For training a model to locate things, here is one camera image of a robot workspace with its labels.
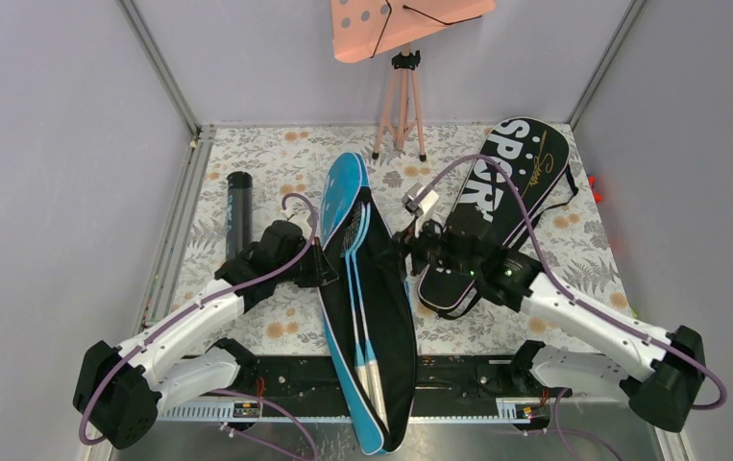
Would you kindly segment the blue racket white grip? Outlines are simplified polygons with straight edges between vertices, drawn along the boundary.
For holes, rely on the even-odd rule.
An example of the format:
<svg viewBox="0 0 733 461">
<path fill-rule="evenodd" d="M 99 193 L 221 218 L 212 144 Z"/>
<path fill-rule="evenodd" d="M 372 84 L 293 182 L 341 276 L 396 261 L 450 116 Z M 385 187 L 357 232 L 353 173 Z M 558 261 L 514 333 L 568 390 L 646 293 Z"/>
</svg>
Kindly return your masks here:
<svg viewBox="0 0 733 461">
<path fill-rule="evenodd" d="M 356 202 L 354 206 L 360 205 L 363 203 Z M 363 244 L 365 240 L 365 235 L 367 231 L 367 219 L 370 217 L 370 211 L 367 209 L 367 206 L 364 205 L 363 209 L 363 225 L 360 230 L 360 235 L 355 243 L 354 251 L 352 255 L 352 268 L 354 270 L 354 283 L 355 283 L 355 299 L 358 301 L 358 312 L 357 312 L 357 318 L 359 321 L 359 327 L 360 327 L 360 338 L 361 342 L 364 347 L 364 352 L 366 356 L 366 363 L 368 367 L 368 375 L 369 375 L 369 381 L 371 385 L 371 393 L 372 396 L 368 397 L 369 401 L 373 405 L 374 409 L 376 410 L 376 413 L 379 417 L 379 419 L 382 421 L 385 428 L 388 428 L 388 417 L 387 412 L 385 408 L 385 401 L 384 396 L 382 392 L 382 385 L 380 382 L 380 372 L 379 372 L 379 364 L 376 357 L 376 353 L 374 351 L 369 329 L 366 322 L 366 309 L 365 309 L 365 303 L 363 299 L 362 294 L 362 288 L 359 278 L 359 269 L 357 264 L 357 252 L 360 249 L 361 245 Z"/>
</svg>

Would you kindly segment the black sport racket bag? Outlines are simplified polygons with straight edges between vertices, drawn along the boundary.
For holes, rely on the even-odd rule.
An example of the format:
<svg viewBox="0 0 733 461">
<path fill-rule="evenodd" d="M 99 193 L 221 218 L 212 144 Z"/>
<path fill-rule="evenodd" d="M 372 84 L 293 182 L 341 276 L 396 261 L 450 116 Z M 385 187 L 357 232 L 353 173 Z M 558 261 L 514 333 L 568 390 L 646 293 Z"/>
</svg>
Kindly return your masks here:
<svg viewBox="0 0 733 461">
<path fill-rule="evenodd" d="M 501 291 L 502 270 L 525 281 L 535 265 L 519 250 L 528 238 L 525 220 L 538 223 L 548 210 L 552 190 L 567 181 L 577 194 L 570 170 L 570 140 L 552 125 L 531 117 L 501 121 L 479 149 L 454 205 L 442 225 L 468 272 L 429 266 L 418 284 L 421 303 L 455 320 L 480 300 L 509 300 Z"/>
</svg>

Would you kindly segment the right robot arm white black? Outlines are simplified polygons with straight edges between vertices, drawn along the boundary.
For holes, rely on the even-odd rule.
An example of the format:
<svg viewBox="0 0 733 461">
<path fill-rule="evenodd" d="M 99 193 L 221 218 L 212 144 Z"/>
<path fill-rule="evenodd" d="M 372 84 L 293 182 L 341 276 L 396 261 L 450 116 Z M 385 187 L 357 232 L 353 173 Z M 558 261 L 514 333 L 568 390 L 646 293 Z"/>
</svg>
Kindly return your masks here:
<svg viewBox="0 0 733 461">
<path fill-rule="evenodd" d="M 667 330 L 610 309 L 517 249 L 439 232 L 397 232 L 394 242 L 412 267 L 464 275 L 495 305 L 552 322 L 593 348 L 560 352 L 529 340 L 509 371 L 511 386 L 532 396 L 544 386 L 624 401 L 645 422 L 668 432 L 684 428 L 706 378 L 701 334 L 685 325 Z"/>
</svg>

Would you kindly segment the black shuttlecock tube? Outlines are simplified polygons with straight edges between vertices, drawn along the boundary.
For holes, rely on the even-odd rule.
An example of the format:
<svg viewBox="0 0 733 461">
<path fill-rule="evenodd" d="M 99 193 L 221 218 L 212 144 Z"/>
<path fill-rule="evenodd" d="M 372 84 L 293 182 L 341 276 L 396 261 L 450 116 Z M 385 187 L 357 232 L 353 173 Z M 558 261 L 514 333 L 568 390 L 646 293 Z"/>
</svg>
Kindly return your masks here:
<svg viewBox="0 0 733 461">
<path fill-rule="evenodd" d="M 227 181 L 225 257 L 230 260 L 252 241 L 253 178 L 234 171 Z"/>
</svg>

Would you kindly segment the blue racket bag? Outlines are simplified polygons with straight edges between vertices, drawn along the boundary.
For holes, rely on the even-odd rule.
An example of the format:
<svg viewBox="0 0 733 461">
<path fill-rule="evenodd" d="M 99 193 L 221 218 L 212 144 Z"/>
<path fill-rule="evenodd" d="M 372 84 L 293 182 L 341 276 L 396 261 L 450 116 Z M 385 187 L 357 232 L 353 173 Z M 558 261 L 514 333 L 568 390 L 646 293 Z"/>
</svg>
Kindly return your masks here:
<svg viewBox="0 0 733 461">
<path fill-rule="evenodd" d="M 356 202 L 370 211 L 357 264 L 388 428 L 379 419 L 355 370 L 352 314 L 341 248 Z M 339 276 L 338 281 L 318 290 L 332 363 L 362 453 L 387 454 L 402 445 L 407 432 L 418 376 L 418 347 L 405 262 L 394 248 L 392 233 L 379 212 L 362 155 L 346 152 L 331 164 L 322 192 L 319 233 L 322 249 Z"/>
</svg>

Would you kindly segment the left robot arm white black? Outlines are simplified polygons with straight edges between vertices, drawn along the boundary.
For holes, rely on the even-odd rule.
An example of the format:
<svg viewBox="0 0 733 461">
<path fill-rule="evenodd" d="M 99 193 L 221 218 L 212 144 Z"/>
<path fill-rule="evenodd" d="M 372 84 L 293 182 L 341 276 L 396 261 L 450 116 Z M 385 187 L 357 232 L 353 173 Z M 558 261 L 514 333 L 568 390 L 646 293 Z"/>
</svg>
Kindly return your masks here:
<svg viewBox="0 0 733 461">
<path fill-rule="evenodd" d="M 236 395 L 256 385 L 255 357 L 237 341 L 188 353 L 220 326 L 271 297 L 279 284 L 316 288 L 338 279 L 316 235 L 275 221 L 261 239 L 223 263 L 188 307 L 112 346 L 99 341 L 83 357 L 73 394 L 80 441 L 125 449 L 168 410 L 218 389 Z"/>
</svg>

